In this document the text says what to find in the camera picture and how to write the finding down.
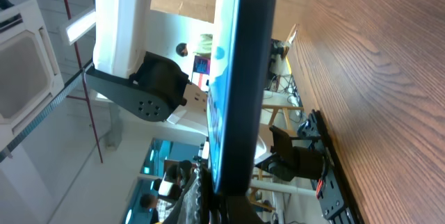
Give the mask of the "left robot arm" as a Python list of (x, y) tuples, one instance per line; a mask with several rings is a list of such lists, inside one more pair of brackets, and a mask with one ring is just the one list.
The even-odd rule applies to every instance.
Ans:
[(146, 122), (206, 136), (205, 74), (195, 45), (213, 25), (151, 8), (152, 0), (95, 0), (96, 41), (87, 84)]

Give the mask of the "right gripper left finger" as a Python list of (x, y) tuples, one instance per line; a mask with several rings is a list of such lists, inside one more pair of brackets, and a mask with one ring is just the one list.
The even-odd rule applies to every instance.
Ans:
[(206, 168), (197, 168), (163, 224), (209, 224), (211, 178)]

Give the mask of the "Samsung Galaxy smartphone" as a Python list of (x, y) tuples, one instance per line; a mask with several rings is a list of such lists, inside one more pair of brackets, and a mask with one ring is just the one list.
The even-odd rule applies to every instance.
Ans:
[(276, 0), (216, 0), (207, 122), (213, 190), (250, 183)]

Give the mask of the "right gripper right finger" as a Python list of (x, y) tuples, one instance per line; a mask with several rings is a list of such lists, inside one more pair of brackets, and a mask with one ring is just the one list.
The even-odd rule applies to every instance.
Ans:
[(219, 212), (222, 224), (266, 224), (244, 195), (222, 197)]

